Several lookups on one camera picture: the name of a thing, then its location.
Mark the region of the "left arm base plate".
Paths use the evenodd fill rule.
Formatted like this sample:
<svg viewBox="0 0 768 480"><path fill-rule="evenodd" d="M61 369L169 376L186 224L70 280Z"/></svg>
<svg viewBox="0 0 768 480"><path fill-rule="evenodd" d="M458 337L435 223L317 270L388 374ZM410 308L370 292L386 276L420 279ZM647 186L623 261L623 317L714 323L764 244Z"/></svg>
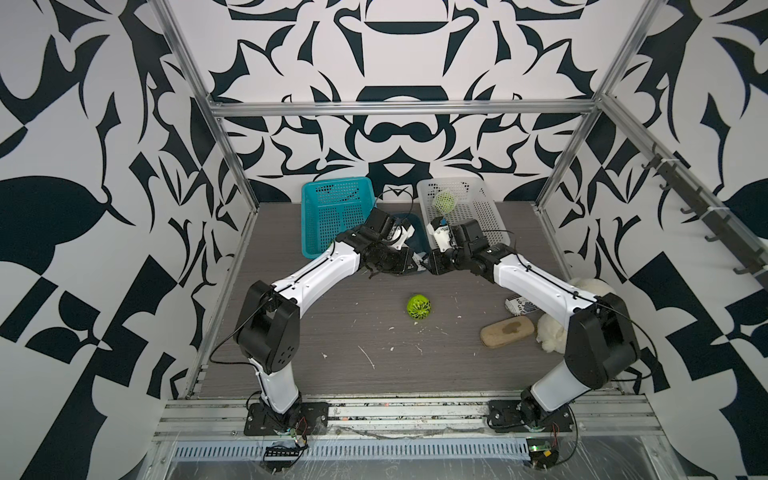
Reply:
<svg viewBox="0 0 768 480"><path fill-rule="evenodd" d="M276 413L263 401L253 403L248 406L244 435L323 433L328 425L329 407L326 402L297 401L285 413Z"/></svg>

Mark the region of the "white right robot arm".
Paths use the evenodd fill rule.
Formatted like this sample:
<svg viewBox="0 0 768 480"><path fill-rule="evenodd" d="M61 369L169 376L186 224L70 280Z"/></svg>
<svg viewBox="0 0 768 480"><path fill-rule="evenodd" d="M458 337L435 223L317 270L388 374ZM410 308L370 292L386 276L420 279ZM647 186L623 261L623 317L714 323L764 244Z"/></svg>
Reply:
<svg viewBox="0 0 768 480"><path fill-rule="evenodd" d="M442 275L466 270L518 293L552 317L566 333L563 360L526 388L509 420L491 422L538 428L583 394L604 387L640 359L640 345L625 302L613 293L595 295L534 266L517 249L492 244L479 223L453 226L442 217L426 227L436 248L427 269Z"/></svg>

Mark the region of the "green custard apple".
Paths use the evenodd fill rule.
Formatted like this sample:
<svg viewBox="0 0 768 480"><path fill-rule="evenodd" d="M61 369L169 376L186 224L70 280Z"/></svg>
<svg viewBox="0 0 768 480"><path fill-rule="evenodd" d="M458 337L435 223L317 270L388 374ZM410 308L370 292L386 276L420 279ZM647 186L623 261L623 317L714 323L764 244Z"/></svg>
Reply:
<svg viewBox="0 0 768 480"><path fill-rule="evenodd" d="M421 321L430 315L431 302L422 294L414 295L406 304L406 312L415 321Z"/></svg>

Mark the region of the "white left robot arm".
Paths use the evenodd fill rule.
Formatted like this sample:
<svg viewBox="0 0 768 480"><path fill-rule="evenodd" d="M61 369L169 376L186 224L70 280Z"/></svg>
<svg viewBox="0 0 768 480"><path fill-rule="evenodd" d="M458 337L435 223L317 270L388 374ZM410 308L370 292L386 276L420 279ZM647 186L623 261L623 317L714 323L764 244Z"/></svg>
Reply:
<svg viewBox="0 0 768 480"><path fill-rule="evenodd" d="M407 245L414 233L409 220L374 208L362 224L337 234L321 255L297 272L249 287L233 339L255 369L260 405L282 429L299 421L301 393L291 361L300 346L303 315L360 268L373 275L415 271L414 254Z"/></svg>

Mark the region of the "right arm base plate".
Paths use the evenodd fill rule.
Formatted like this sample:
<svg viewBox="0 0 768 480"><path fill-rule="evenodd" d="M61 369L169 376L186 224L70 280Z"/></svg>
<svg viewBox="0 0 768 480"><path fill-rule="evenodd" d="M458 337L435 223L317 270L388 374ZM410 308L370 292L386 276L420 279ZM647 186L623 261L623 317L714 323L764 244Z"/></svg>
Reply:
<svg viewBox="0 0 768 480"><path fill-rule="evenodd" d="M566 403L546 411L532 398L491 400L486 424L496 433L574 432L574 414L570 407Z"/></svg>

